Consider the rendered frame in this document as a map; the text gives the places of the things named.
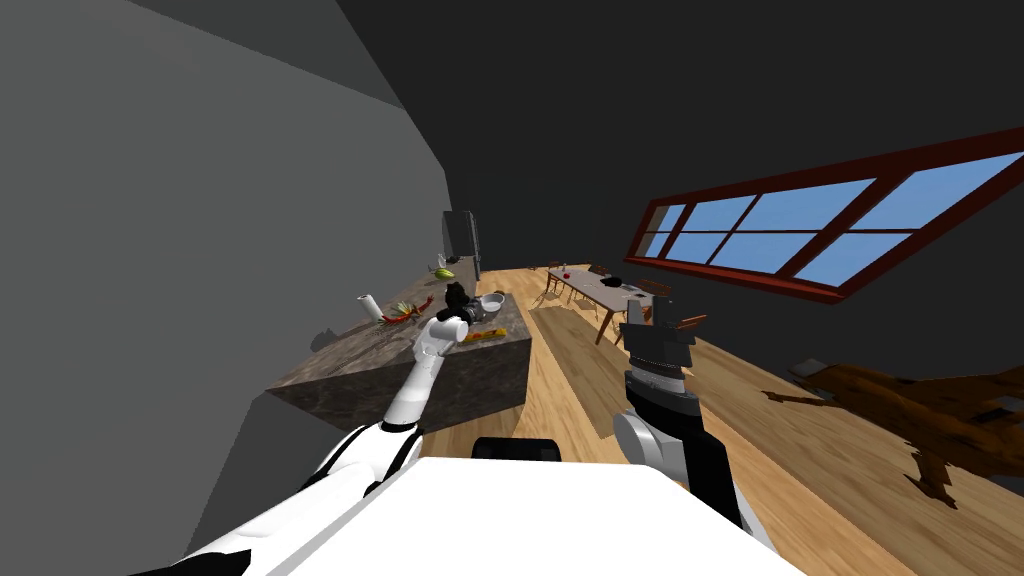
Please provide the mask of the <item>red framed window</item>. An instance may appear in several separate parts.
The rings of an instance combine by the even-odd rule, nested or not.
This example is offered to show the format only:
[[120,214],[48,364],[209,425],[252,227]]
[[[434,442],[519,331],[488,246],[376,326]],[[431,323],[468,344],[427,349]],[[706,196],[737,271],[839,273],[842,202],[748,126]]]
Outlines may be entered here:
[[1024,126],[650,201],[630,263],[835,304],[1024,184]]

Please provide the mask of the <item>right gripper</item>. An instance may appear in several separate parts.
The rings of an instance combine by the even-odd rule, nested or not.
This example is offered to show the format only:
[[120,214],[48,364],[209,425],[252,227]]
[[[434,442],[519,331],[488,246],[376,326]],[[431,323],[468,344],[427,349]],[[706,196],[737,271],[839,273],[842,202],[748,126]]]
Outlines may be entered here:
[[693,366],[690,346],[696,343],[692,330],[678,330],[675,313],[668,296],[654,296],[651,303],[651,324],[644,324],[644,306],[639,299],[627,303],[627,322],[622,323],[622,343],[634,366],[658,365],[690,368]]

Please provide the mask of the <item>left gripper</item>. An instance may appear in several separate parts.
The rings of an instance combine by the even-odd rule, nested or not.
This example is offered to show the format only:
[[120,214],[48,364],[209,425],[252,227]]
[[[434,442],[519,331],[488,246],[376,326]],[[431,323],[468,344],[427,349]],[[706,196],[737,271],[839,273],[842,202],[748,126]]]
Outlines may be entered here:
[[475,299],[471,298],[459,282],[447,284],[445,291],[443,320],[459,317],[462,320],[475,319]]

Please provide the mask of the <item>brown wooden furniture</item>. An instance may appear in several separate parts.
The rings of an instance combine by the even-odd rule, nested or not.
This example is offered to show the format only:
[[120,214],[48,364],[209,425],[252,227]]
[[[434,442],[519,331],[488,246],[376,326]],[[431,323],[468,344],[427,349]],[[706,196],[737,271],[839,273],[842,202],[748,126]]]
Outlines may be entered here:
[[991,374],[906,379],[851,364],[807,359],[790,368],[806,396],[767,392],[775,402],[841,408],[914,448],[913,485],[947,506],[947,468],[1024,478],[1024,365]]

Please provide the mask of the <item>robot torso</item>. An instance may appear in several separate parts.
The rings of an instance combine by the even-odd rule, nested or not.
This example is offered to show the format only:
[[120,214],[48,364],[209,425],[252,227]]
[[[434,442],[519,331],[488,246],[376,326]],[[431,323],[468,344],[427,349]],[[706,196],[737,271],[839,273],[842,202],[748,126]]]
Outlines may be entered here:
[[805,576],[642,465],[426,457],[254,550],[245,576]]

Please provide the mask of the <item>grey dining table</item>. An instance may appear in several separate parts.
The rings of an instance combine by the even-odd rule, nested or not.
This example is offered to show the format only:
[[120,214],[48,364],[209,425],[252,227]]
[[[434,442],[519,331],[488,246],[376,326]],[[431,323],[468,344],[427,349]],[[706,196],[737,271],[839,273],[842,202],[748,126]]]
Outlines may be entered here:
[[602,282],[601,276],[589,270],[561,266],[549,268],[546,272],[548,275],[546,290],[557,281],[570,288],[572,292],[582,294],[605,312],[597,330],[596,344],[604,340],[604,332],[616,314],[628,312],[632,304],[636,304],[640,310],[653,304],[653,295],[639,290],[629,291],[622,287],[607,286]]

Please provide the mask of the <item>dark grey fridge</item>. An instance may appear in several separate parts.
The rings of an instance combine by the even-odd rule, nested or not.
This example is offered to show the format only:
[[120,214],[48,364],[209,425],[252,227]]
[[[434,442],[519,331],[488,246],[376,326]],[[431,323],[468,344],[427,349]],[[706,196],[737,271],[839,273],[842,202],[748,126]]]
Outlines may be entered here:
[[470,211],[444,211],[443,239],[446,254],[454,257],[470,258],[476,279],[481,276],[480,243],[476,219]]

